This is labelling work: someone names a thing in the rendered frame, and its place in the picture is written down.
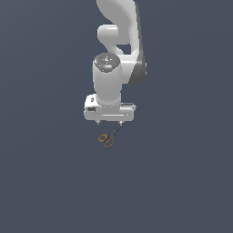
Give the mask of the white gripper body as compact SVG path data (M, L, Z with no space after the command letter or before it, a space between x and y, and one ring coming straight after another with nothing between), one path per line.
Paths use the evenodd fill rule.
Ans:
M116 105L104 106L96 101L96 94L88 95L85 101L84 117L86 120L94 120L96 122L117 121L125 122L134 119L134 112L137 106L133 103L121 103Z

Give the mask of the orange handled scissors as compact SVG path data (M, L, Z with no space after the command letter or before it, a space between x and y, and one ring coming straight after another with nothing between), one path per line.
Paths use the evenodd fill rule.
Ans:
M103 142L104 143L104 147L105 148L110 148L113 143L114 143L114 137L116 135L116 133L118 132L119 128L121 128L121 125L119 125L112 133L110 133L109 135L107 134L102 134L99 138L98 141L99 142Z

